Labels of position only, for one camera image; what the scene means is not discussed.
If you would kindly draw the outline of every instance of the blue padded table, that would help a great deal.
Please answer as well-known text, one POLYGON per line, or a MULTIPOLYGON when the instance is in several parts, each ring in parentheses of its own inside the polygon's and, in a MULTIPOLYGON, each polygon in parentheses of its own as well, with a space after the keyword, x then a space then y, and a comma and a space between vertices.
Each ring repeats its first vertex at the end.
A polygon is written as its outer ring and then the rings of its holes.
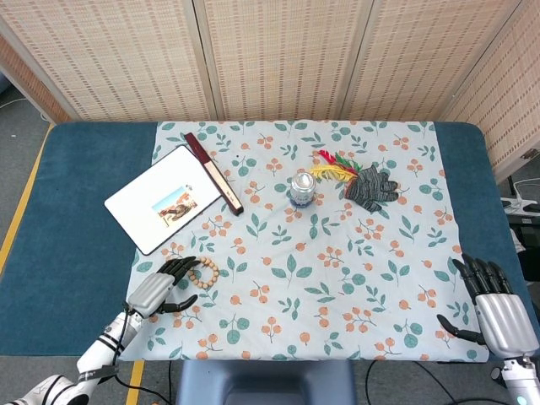
MULTIPOLYGON (((51 131, 0 278, 0 354, 79 355, 122 310, 135 245, 103 202, 150 166, 156 125, 51 131)), ((435 129, 462 249, 506 271, 540 336, 482 133, 457 122, 435 129)))

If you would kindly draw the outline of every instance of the white cable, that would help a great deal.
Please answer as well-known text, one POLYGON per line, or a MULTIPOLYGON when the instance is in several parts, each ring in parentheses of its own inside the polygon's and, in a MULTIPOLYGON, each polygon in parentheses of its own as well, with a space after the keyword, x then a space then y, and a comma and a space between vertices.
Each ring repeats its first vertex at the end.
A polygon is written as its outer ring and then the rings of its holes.
MULTIPOLYGON (((0 105, 0 108, 5 107, 6 105, 13 104, 13 103, 16 102, 16 101, 24 101, 24 100, 27 100, 27 101, 28 101, 28 99, 26 99, 26 98, 16 99, 16 100, 11 100, 11 101, 9 101, 9 102, 6 103, 6 104, 0 105)), ((49 120, 46 119, 46 117, 43 115, 42 112, 40 112, 40 118, 41 118, 42 121, 49 122, 49 120)))
POLYGON ((3 105, 0 105, 0 108, 3 108, 5 107, 6 105, 10 105, 10 104, 13 104, 15 101, 23 101, 23 100, 26 100, 26 98, 22 98, 22 99, 16 99, 16 100, 11 100, 9 101, 8 103, 6 104, 3 104, 3 105))

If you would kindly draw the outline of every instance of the wooden bead bracelet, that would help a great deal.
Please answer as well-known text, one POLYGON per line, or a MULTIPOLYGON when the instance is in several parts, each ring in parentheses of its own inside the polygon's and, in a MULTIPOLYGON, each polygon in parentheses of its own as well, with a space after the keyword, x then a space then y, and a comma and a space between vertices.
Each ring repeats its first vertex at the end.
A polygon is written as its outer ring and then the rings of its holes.
POLYGON ((210 278, 206 283, 204 283, 203 281, 201 281, 199 278, 197 278, 197 276, 195 275, 195 272, 193 272, 193 270, 189 270, 187 272, 187 276, 189 277, 189 279, 200 289, 208 289, 210 287, 213 286, 213 284, 218 281, 218 277, 219 277, 219 269, 218 269, 218 266, 216 266, 216 264, 214 262, 212 262, 210 259, 208 259, 207 257, 199 257, 198 258, 198 261, 201 262, 201 264, 204 266, 204 267, 210 267, 213 271, 213 275, 212 275, 212 278, 210 278))

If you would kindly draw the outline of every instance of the gray floor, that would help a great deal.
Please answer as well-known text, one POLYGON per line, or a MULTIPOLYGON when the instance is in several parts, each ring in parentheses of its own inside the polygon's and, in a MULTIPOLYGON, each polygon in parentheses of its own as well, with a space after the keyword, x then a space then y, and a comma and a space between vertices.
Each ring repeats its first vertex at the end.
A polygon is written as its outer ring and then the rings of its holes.
MULTIPOLYGON (((10 89, 0 95, 0 105, 19 97, 19 92, 10 89)), ((3 240, 8 229, 46 128, 47 123, 40 119, 40 114, 27 101, 13 103, 0 109, 0 176, 2 178, 0 240, 3 240)), ((534 189, 534 187, 524 187, 524 196, 528 192, 527 189, 534 189)), ((76 361, 77 359, 67 357, 0 357, 0 404, 23 395, 49 375, 65 374, 75 379, 77 377, 76 361)), ((365 373, 369 364, 370 362, 367 361, 359 361, 354 365, 359 404, 367 403, 365 373)), ((495 365, 499 364, 427 364, 426 366, 458 399, 489 397, 509 402, 506 390, 489 378, 489 372, 495 365)), ((167 368, 167 362, 147 362, 143 384, 167 394, 167 368)), ((124 381, 129 381, 130 371, 131 364, 122 365, 121 378, 124 381)), ((173 392, 180 373, 181 363, 175 362, 173 364, 173 392)), ((374 405, 417 403, 438 405, 450 401, 450 398, 427 374, 410 362, 379 362, 371 371, 369 386, 371 402, 374 405)), ((204 381, 193 389, 204 389, 204 381)), ((114 381, 108 381, 96 390, 92 403, 120 405, 125 403, 126 395, 126 388, 118 386, 114 381)), ((141 393, 138 403, 150 405, 154 401, 156 401, 155 397, 141 393)))

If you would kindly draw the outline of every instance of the yellow feather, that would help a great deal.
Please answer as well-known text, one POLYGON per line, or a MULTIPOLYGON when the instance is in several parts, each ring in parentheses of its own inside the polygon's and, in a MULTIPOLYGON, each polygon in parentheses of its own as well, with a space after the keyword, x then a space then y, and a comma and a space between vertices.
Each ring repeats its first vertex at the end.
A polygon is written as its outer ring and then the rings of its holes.
POLYGON ((317 179, 330 180, 331 178, 337 181, 349 181, 356 177, 350 171, 343 170, 334 165, 320 165, 310 169, 310 173, 317 179))

